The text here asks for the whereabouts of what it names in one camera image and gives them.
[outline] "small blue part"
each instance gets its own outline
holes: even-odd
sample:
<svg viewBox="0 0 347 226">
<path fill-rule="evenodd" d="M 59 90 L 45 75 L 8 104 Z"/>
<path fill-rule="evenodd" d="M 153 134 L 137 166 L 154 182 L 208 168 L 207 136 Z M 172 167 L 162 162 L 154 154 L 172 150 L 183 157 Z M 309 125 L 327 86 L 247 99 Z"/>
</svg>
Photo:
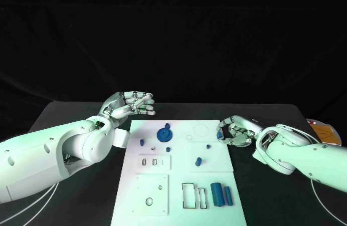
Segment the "small blue part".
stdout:
<svg viewBox="0 0 347 226">
<path fill-rule="evenodd" d="M 217 139 L 222 138 L 221 132 L 217 132 Z"/>
<path fill-rule="evenodd" d="M 202 159 L 201 159 L 201 157 L 198 157 L 198 158 L 196 158 L 196 162 L 195 162 L 195 165 L 196 165 L 196 166 L 201 165 L 201 161 L 202 161 Z"/>
<path fill-rule="evenodd" d="M 225 193 L 225 202 L 227 202 L 228 206 L 231 206 L 233 200 L 231 200 L 230 187 L 224 187 L 224 193 Z"/>
<path fill-rule="evenodd" d="M 165 128 L 159 129 L 156 138 L 160 142 L 169 142 L 172 139 L 170 125 L 166 123 Z"/>
<path fill-rule="evenodd" d="M 225 205 L 222 190 L 221 190 L 221 183 L 218 182 L 211 183 L 211 197 L 212 197 L 212 204 L 215 207 L 221 207 L 222 205 Z"/>
</svg>

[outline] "white cable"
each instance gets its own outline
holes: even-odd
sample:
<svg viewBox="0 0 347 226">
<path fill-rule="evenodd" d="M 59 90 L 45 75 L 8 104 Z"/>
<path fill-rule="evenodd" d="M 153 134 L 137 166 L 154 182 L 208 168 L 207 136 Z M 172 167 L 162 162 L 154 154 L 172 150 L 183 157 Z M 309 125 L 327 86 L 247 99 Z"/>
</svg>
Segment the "white cable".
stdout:
<svg viewBox="0 0 347 226">
<path fill-rule="evenodd" d="M 13 216 L 10 216 L 6 220 L 3 220 L 3 221 L 0 222 L 0 224 L 3 224 L 3 223 L 7 222 L 10 219 L 13 219 L 17 215 L 20 215 L 20 214 L 42 200 L 42 198 L 43 198 L 43 197 L 46 196 L 46 194 L 50 192 L 53 186 L 52 186 L 50 189 L 45 192 L 45 194 L 40 196 L 40 198 L 39 198 L 20 212 L 17 212 Z"/>
<path fill-rule="evenodd" d="M 347 226 L 347 224 L 337 218 L 337 216 L 335 216 L 335 215 L 328 211 L 328 209 L 325 208 L 324 203 L 321 202 L 319 197 L 318 197 L 318 195 L 316 195 L 316 191 L 315 191 L 315 189 L 314 189 L 314 181 L 312 181 L 312 179 L 311 179 L 311 185 L 312 185 L 312 190 L 314 190 L 312 192 L 314 192 L 314 194 L 315 194 L 315 196 L 316 196 L 316 199 L 318 199 L 318 201 L 319 201 L 324 209 L 325 209 L 327 212 L 331 214 L 331 216 Z"/>
<path fill-rule="evenodd" d="M 296 130 L 299 133 L 302 133 L 302 135 L 306 136 L 306 138 L 308 138 L 308 140 L 311 141 L 311 143 L 312 143 L 312 140 L 311 140 L 309 138 L 312 138 L 314 141 L 315 141 L 316 143 L 319 143 L 319 141 L 318 141 L 308 133 L 299 131 L 296 128 L 292 128 L 292 127 L 287 127 L 287 128 L 290 128 L 290 129 Z M 344 222 L 338 219 L 338 217 L 329 212 L 329 210 L 325 208 L 324 203 L 322 203 L 322 201 L 319 200 L 319 197 L 318 197 L 318 195 L 316 195 L 316 191 L 315 191 L 315 189 L 314 189 L 314 181 L 312 181 L 312 179 L 311 179 L 311 185 L 312 185 L 312 190 L 314 190 L 312 192 L 314 192 L 314 194 L 315 194 L 315 197 L 316 197 L 316 199 L 318 199 L 318 201 L 319 201 L 324 209 L 325 209 L 327 212 L 331 214 L 331 216 L 340 221 L 340 223 L 342 223 L 342 224 L 347 226 L 347 223 L 344 223 Z"/>
<path fill-rule="evenodd" d="M 47 201 L 45 202 L 45 205 L 43 205 L 43 207 L 40 208 L 39 212 L 34 214 L 34 216 L 30 218 L 30 220 L 26 222 L 26 224 L 24 224 L 23 226 L 26 226 L 26 225 L 30 223 L 30 221 L 34 219 L 34 217 L 37 216 L 37 214 L 39 214 L 40 211 L 43 210 L 43 208 L 45 208 L 45 206 L 46 206 L 46 204 L 47 204 L 47 202 L 49 202 L 49 200 L 50 200 L 50 198 L 52 198 L 52 196 L 53 196 L 53 194 L 55 194 L 55 192 L 56 192 L 55 190 L 52 191 L 50 197 L 49 197 Z"/>
</svg>

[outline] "table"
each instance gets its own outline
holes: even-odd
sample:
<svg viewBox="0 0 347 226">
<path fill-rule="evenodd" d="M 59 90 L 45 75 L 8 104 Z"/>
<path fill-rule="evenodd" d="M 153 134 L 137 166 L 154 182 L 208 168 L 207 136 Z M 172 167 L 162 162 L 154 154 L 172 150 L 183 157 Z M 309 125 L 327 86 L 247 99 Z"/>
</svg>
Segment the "table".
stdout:
<svg viewBox="0 0 347 226">
<path fill-rule="evenodd" d="M 101 105 L 98 102 L 49 103 L 30 132 L 87 119 L 98 113 Z M 282 123 L 315 135 L 299 109 L 287 104 L 154 103 L 154 110 L 154 116 L 131 116 L 120 128 L 130 129 L 131 119 L 222 120 L 238 114 L 257 119 L 264 125 Z M 292 175 L 277 173 L 253 159 L 253 151 L 254 145 L 246 148 L 228 147 L 247 225 L 341 225 L 318 203 L 308 178 L 298 170 Z M 29 226 L 111 224 L 124 152 L 124 149 L 111 147 L 105 159 L 59 183 L 55 195 Z M 347 194 L 318 183 L 315 187 L 327 208 L 347 221 Z M 17 213 L 43 193 L 0 204 L 0 221 Z M 1 226 L 21 226 L 46 199 Z"/>
</svg>

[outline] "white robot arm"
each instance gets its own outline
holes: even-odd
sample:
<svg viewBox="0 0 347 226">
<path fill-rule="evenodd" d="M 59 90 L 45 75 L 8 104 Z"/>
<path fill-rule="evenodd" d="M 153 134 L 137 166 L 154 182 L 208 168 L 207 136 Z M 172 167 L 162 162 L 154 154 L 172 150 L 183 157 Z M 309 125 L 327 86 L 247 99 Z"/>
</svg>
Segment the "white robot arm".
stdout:
<svg viewBox="0 0 347 226">
<path fill-rule="evenodd" d="M 0 203 L 37 193 L 100 162 L 113 145 L 126 148 L 130 134 L 117 127 L 128 115 L 154 115 L 152 97 L 117 92 L 97 116 L 0 143 Z M 72 157 L 65 160 L 63 154 Z"/>
<path fill-rule="evenodd" d="M 221 128 L 228 125 L 233 138 L 224 138 Z M 347 148 L 311 141 L 311 136 L 282 124 L 264 128 L 256 120 L 233 116 L 217 127 L 220 142 L 238 147 L 256 139 L 253 157 L 277 172 L 293 170 L 316 182 L 347 192 Z"/>
</svg>

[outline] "rectangular hole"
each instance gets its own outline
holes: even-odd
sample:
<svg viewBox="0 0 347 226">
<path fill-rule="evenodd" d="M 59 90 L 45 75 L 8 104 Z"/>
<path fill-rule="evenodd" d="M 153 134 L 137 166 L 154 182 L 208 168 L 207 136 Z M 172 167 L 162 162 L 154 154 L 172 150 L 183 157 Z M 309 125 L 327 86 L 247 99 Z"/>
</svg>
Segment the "rectangular hole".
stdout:
<svg viewBox="0 0 347 226">
<path fill-rule="evenodd" d="M 198 201 L 199 201 L 199 208 L 207 209 L 207 195 L 204 188 L 198 188 Z"/>
<path fill-rule="evenodd" d="M 194 183 L 182 183 L 182 207 L 196 208 Z"/>
</svg>

